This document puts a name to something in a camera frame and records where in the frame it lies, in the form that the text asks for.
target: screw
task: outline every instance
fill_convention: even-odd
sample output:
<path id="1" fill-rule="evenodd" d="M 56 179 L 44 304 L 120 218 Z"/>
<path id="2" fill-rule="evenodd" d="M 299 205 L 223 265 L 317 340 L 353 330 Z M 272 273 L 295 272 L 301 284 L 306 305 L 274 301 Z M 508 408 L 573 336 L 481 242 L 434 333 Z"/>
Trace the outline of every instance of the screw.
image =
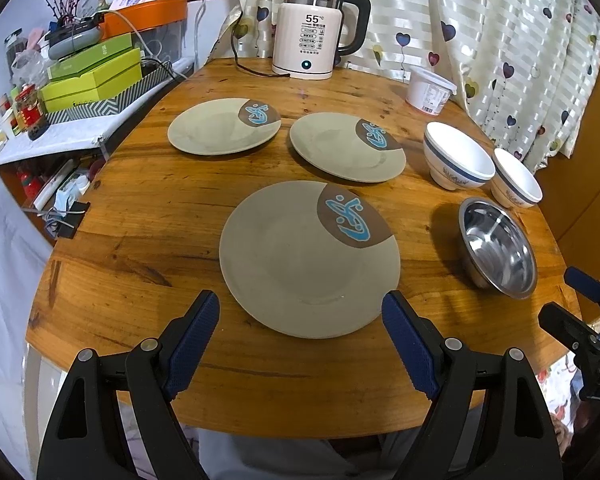
<path id="1" fill-rule="evenodd" d="M 522 353 L 522 350 L 520 348 L 512 348 L 511 350 L 509 350 L 509 355 L 512 359 L 515 359 L 516 361 L 522 361 L 522 359 L 525 358 L 525 355 Z"/>
<path id="2" fill-rule="evenodd" d="M 459 350 L 462 348 L 462 343 L 459 339 L 450 337 L 449 339 L 445 339 L 445 346 L 449 348 L 449 350 Z"/>
<path id="3" fill-rule="evenodd" d="M 150 352 L 151 350 L 158 348 L 158 341 L 150 337 L 149 339 L 145 339 L 140 343 L 140 348 L 145 352 Z"/>
<path id="4" fill-rule="evenodd" d="M 78 361 L 88 361 L 89 359 L 91 359 L 93 357 L 93 350 L 91 350 L 90 348 L 85 348 L 84 350 L 80 350 L 80 353 L 78 354 Z"/>

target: green box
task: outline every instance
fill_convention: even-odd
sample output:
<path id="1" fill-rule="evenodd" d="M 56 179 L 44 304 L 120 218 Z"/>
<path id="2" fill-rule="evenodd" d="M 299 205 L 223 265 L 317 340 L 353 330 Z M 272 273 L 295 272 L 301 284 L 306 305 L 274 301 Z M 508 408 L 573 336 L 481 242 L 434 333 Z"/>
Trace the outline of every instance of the green box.
<path id="1" fill-rule="evenodd" d="M 48 69 L 49 79 L 54 81 L 67 77 L 79 77 L 99 64 L 129 50 L 132 46 L 130 33 L 115 36 L 50 66 Z"/>
<path id="2" fill-rule="evenodd" d="M 136 48 L 81 77 L 50 83 L 41 94 L 46 110 L 52 113 L 112 98 L 141 79 L 140 49 Z"/>

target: plastic bag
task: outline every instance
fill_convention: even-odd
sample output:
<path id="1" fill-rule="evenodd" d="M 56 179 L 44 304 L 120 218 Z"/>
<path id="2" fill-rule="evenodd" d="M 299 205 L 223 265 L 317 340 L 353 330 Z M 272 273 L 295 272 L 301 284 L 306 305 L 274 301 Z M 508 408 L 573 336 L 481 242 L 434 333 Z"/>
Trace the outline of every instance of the plastic bag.
<path id="1" fill-rule="evenodd" d="M 42 88 L 49 83 L 46 69 L 52 64 L 53 61 L 42 57 L 37 50 L 25 50 L 16 56 L 11 65 L 11 81 L 16 86 L 33 84 L 36 88 Z"/>

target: orange tray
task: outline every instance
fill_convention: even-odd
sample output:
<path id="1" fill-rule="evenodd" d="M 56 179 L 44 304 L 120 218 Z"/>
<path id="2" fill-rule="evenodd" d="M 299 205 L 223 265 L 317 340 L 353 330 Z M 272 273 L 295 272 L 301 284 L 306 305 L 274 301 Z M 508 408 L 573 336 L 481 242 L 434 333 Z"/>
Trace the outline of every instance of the orange tray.
<path id="1" fill-rule="evenodd" d="M 125 7 L 118 12 L 133 23 L 138 30 L 149 30 L 168 23 L 186 20 L 187 0 L 155 0 Z M 104 23 L 100 24 L 100 29 L 103 33 L 102 41 L 132 32 L 125 20 L 112 12 L 105 13 Z"/>

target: kettle handle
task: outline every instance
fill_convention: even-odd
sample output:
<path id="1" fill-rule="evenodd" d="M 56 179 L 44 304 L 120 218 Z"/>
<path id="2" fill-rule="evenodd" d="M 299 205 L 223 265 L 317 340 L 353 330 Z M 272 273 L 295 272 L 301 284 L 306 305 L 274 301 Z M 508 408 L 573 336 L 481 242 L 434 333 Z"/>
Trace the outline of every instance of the kettle handle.
<path id="1" fill-rule="evenodd" d="M 336 52 L 340 56 L 348 56 L 359 50 L 366 38 L 366 28 L 369 25 L 369 16 L 371 15 L 371 2 L 369 0 L 342 0 L 345 3 L 353 4 L 358 8 L 358 22 L 356 23 L 356 35 L 353 41 L 347 46 L 340 47 Z"/>

